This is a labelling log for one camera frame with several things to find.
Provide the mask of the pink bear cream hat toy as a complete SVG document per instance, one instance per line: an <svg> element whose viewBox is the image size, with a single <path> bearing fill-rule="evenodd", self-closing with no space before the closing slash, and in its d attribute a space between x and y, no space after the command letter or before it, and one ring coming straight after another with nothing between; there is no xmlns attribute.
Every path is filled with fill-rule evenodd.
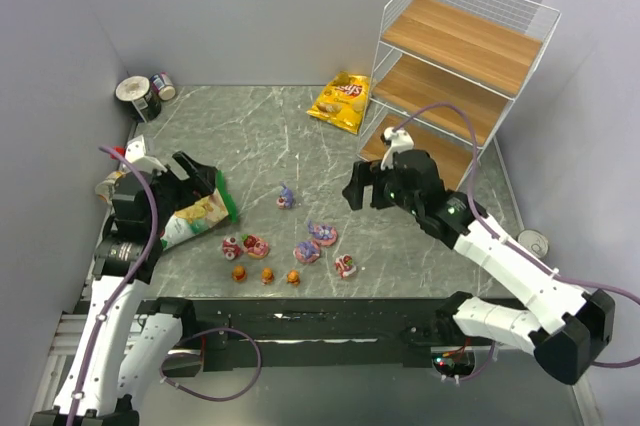
<svg viewBox="0 0 640 426"><path fill-rule="evenodd" d="M235 236L225 237L221 249L225 259L228 261L233 261L243 254L242 244Z"/></svg>

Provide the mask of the pink bear strawberry donut toy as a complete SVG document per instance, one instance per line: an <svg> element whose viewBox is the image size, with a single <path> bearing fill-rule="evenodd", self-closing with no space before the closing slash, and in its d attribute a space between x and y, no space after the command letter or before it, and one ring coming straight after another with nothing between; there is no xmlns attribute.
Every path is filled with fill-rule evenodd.
<svg viewBox="0 0 640 426"><path fill-rule="evenodd" d="M253 259L263 259L270 251L269 243L254 234L243 235L242 244L245 252Z"/></svg>

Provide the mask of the pink bear cake toy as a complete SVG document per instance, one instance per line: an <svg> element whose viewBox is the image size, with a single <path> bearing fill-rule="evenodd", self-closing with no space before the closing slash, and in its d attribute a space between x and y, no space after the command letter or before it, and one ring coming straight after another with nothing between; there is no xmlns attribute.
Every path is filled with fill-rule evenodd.
<svg viewBox="0 0 640 426"><path fill-rule="evenodd" d="M335 269L341 279L346 279L357 272L357 266L351 255L338 256L334 261Z"/></svg>

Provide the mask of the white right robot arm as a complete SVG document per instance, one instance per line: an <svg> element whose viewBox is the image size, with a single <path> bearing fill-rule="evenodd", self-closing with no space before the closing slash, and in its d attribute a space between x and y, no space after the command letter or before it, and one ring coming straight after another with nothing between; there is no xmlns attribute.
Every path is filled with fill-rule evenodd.
<svg viewBox="0 0 640 426"><path fill-rule="evenodd" d="M588 292L535 264L532 256L478 203L445 187L435 161L423 150L394 153L390 164L356 161L342 191L352 210L396 206L421 230L480 266L522 305L488 303L467 293L452 295L444 321L467 337L491 339L532 355L557 381L574 385L595 364L613 332L615 302L603 289Z"/></svg>

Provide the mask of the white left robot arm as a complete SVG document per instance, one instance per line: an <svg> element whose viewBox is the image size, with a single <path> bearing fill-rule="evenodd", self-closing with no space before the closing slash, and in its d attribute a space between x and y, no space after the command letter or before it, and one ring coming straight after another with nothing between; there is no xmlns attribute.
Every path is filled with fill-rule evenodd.
<svg viewBox="0 0 640 426"><path fill-rule="evenodd" d="M34 425L139 424L137 402L152 371L197 325L191 301L164 299L152 311L151 331L126 347L167 223L216 193L221 172L178 151L173 158L187 175L181 179L147 153L105 151L127 171L115 181L112 213L94 253L90 306L73 364L52 408L33 414Z"/></svg>

